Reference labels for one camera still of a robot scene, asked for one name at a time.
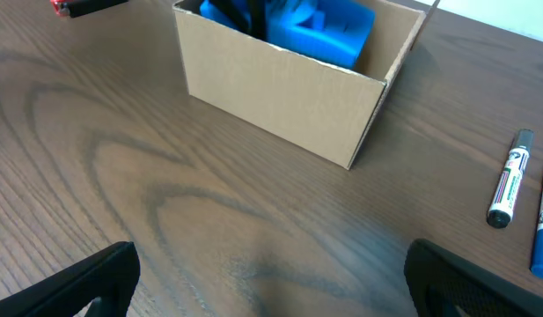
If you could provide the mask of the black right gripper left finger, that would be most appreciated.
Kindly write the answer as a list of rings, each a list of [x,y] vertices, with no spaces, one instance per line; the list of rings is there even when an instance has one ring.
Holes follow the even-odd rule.
[[[140,277],[135,244],[116,242],[23,291],[0,300],[0,316],[125,317]]]

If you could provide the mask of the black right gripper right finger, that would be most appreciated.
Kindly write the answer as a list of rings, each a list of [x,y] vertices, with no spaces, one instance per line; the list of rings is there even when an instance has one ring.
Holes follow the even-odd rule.
[[[543,298],[426,240],[408,248],[404,275],[420,316],[543,316]]]

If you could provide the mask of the brown cardboard box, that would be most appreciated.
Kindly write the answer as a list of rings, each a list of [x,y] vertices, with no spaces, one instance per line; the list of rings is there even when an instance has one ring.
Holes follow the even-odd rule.
[[[353,70],[257,40],[173,5],[188,93],[349,169],[430,11],[367,1],[377,14]]]

